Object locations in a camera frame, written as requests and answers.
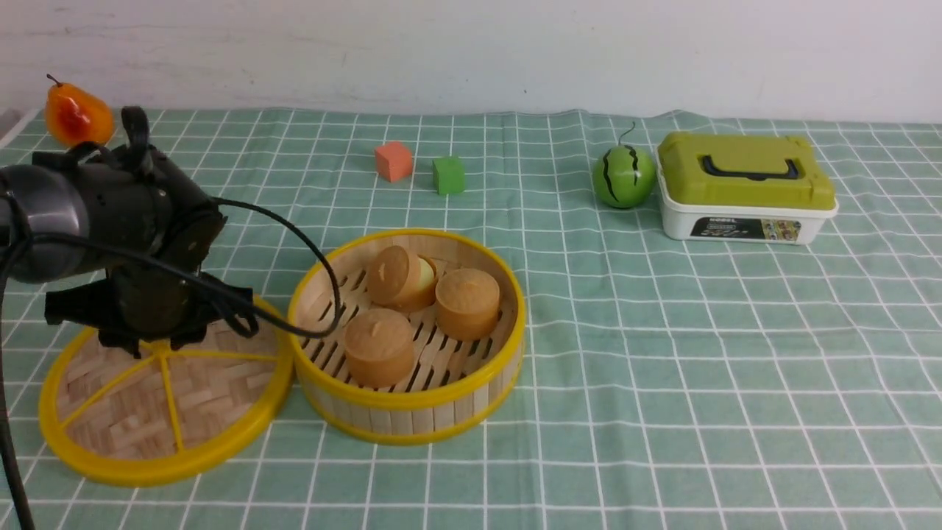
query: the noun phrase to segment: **foam block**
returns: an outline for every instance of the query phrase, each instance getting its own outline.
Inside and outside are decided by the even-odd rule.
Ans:
[[[399,141],[390,141],[376,148],[376,172],[389,182],[396,182],[413,173],[413,156]]]
[[[439,195],[464,191],[464,165],[458,157],[437,158],[431,164],[431,179]]]

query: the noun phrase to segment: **green lid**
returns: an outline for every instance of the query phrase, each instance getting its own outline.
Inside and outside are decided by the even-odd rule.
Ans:
[[[675,131],[658,147],[671,199],[684,205],[830,210],[831,180],[804,138]]]

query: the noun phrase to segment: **white wall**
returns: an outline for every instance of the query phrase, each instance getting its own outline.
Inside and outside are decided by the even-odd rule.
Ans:
[[[942,122],[942,2],[0,0],[0,108],[47,72],[116,106]]]

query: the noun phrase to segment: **green checkered tablecloth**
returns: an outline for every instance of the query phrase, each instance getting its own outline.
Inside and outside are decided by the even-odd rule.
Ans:
[[[937,127],[638,120],[627,140],[652,151],[676,129],[812,140],[840,213],[810,247],[789,247],[670,240],[657,197],[629,211],[596,204],[591,164],[626,117],[150,116],[154,142],[208,192],[270,207],[326,250],[404,226],[486,244],[527,293],[530,349],[506,404],[455,439],[350,439],[295,388],[230,462],[114,489],[43,443],[41,382],[75,329],[47,326],[41,290],[11,285],[4,370],[41,529],[942,528]],[[372,156],[392,140],[417,162],[393,185]],[[38,148],[58,146],[34,118],[0,164]],[[468,190],[446,198],[430,168],[448,154],[463,158]],[[206,269],[284,310],[313,260],[280,226],[233,210]]]

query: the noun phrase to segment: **plastic box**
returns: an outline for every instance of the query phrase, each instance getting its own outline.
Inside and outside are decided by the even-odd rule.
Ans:
[[[675,131],[658,162],[661,220],[675,240],[808,244],[837,214],[831,180],[800,137]]]

